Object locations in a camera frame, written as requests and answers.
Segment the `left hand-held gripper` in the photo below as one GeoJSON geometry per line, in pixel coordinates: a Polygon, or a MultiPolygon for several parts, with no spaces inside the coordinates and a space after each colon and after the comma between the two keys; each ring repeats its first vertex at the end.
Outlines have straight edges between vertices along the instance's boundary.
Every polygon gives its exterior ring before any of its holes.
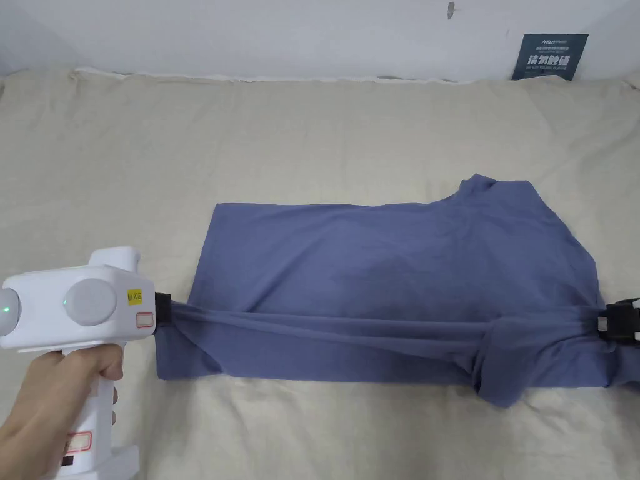
{"type": "MultiPolygon", "coordinates": [[[[1,347],[69,354],[147,338],[171,318],[171,297],[138,271],[131,246],[98,249],[84,266],[27,272],[1,289],[1,347]]],[[[52,479],[132,479],[136,446],[113,447],[112,381],[99,376],[52,479]]]]}

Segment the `person's left hand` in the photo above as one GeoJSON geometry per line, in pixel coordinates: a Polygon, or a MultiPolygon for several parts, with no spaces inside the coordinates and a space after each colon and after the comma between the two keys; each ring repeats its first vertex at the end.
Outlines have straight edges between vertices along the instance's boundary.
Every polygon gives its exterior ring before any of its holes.
{"type": "Polygon", "coordinates": [[[123,356],[104,344],[34,359],[1,427],[1,479],[41,479],[60,465],[92,383],[121,380],[123,356]]]}

